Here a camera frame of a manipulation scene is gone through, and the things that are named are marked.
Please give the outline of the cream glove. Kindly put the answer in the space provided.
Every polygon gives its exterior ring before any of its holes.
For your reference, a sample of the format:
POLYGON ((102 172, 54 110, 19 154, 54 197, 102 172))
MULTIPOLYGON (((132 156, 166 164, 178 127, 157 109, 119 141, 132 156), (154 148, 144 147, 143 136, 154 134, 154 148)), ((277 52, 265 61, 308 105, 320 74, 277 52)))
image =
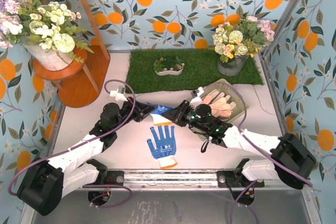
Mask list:
POLYGON ((230 118, 236 107, 236 103, 230 99, 230 95, 215 89, 205 96, 202 103, 210 106, 214 117, 230 118))

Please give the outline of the green plastic storage basket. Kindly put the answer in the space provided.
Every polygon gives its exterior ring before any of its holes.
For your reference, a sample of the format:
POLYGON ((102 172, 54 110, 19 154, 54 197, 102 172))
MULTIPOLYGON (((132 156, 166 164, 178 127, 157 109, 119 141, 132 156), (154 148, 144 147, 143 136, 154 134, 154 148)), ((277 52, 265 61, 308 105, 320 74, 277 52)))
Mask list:
POLYGON ((245 114, 245 110, 249 107, 248 103, 244 101, 242 95, 226 79, 219 79, 208 86, 199 87, 194 90, 195 94, 191 99, 191 106, 196 108, 197 105, 202 104, 202 100, 205 96, 215 89, 230 95, 230 100, 236 103, 236 107, 233 109, 233 113, 230 118, 218 117, 217 119, 224 123, 232 123, 234 120, 245 114))

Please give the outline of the blue white knit gloves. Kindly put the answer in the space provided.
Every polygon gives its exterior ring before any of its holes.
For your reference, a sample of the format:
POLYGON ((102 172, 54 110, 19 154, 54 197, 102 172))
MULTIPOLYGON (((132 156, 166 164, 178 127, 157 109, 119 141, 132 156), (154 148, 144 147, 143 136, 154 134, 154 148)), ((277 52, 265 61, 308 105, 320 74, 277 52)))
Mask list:
POLYGON ((165 125, 172 124, 172 121, 162 116, 163 113, 171 111, 173 109, 172 107, 164 106, 160 104, 152 104, 152 103, 149 103, 149 105, 152 105, 155 107, 155 110, 150 113, 150 115, 153 118, 154 126, 165 126, 165 125))

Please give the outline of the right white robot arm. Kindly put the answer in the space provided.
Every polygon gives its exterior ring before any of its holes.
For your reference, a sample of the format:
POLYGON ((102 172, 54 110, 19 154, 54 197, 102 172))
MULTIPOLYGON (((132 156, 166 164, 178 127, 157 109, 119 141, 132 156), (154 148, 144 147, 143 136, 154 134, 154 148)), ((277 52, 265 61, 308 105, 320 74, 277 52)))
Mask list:
POLYGON ((245 159, 240 162, 233 175, 239 182, 280 180, 294 189, 312 186, 308 178, 316 159, 295 135, 262 135, 224 122, 215 117, 208 103, 203 102, 203 92, 202 87, 192 91, 191 101, 184 100, 179 106, 162 113, 162 116, 180 127, 188 126, 196 134, 205 136, 207 144, 263 156, 263 160, 245 159))

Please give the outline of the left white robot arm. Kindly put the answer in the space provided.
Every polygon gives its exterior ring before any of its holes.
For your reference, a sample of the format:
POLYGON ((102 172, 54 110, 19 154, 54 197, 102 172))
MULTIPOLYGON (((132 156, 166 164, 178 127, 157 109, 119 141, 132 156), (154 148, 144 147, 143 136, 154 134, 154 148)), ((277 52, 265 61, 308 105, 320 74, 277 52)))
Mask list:
POLYGON ((106 104, 100 119, 81 141, 60 155, 38 158, 29 165, 16 196, 45 216, 62 198, 82 186, 107 187, 107 167, 94 157, 116 141, 118 129, 131 121, 141 122, 157 108, 134 97, 116 100, 123 101, 123 105, 106 104))

